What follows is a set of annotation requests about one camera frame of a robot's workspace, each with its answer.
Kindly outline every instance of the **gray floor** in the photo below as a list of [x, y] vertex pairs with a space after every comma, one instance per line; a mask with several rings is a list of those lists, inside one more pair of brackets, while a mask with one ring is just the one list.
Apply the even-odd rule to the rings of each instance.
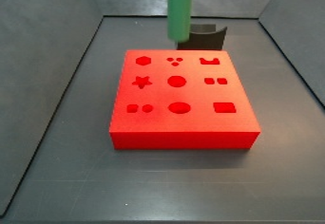
[[256, 20], [225, 49], [263, 126], [250, 151], [114, 151], [109, 123], [123, 55], [174, 48], [165, 18], [106, 18], [4, 223], [325, 220], [325, 114]]

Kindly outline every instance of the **oval hole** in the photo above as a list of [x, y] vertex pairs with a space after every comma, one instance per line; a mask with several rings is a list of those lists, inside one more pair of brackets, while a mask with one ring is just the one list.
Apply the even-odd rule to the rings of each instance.
[[190, 105], [188, 103], [173, 103], [168, 109], [170, 110], [170, 112], [173, 112], [174, 114], [186, 114], [190, 111]]
[[169, 79], [168, 79], [168, 83], [174, 86], [174, 87], [182, 87], [186, 85], [188, 83], [188, 80], [184, 76], [172, 76]]

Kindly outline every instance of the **shape cutout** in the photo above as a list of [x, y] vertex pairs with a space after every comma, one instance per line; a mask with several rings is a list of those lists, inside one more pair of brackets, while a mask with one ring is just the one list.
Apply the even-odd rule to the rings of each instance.
[[233, 103], [213, 103], [216, 113], [237, 113]]
[[138, 65], [150, 65], [152, 64], [152, 58], [148, 56], [142, 56], [137, 58], [137, 64]]
[[173, 103], [168, 109], [170, 110], [170, 112], [173, 112], [174, 114], [186, 114], [190, 111], [190, 105], [188, 103]]
[[188, 80], [184, 76], [172, 76], [168, 79], [168, 83], [173, 86], [173, 87], [182, 87], [186, 85]]
[[146, 76], [146, 77], [137, 76], [137, 81], [133, 82], [133, 84], [135, 84], [139, 89], [144, 89], [148, 85], [150, 85], [153, 83], [149, 81], [149, 76]]
[[218, 81], [220, 84], [228, 84], [229, 83], [226, 78], [218, 78], [217, 81]]
[[214, 84], [214, 78], [205, 78], [206, 84]]
[[204, 58], [200, 58], [201, 65], [220, 65], [218, 58], [214, 58], [212, 61], [208, 61]]
[[137, 113], [138, 112], [138, 105], [137, 104], [129, 104], [127, 105], [127, 112], [129, 113]]
[[150, 105], [150, 104], [148, 104], [148, 105], [145, 105], [145, 106], [142, 107], [142, 111], [144, 111], [145, 113], [150, 113], [153, 110], [154, 110], [154, 106]]

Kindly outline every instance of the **star-shaped hole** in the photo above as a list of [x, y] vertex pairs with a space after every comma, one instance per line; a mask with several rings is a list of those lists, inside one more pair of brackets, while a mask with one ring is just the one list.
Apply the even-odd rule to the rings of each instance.
[[148, 85], [150, 85], [153, 83], [149, 81], [149, 76], [146, 76], [146, 77], [137, 76], [137, 81], [133, 82], [133, 84], [135, 84], [139, 89], [144, 89]]

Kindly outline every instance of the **red shape sorter box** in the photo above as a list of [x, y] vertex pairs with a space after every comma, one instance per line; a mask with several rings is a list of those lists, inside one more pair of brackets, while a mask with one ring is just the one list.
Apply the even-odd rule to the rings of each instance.
[[127, 51], [110, 126], [115, 149], [242, 149], [260, 133], [226, 51]]

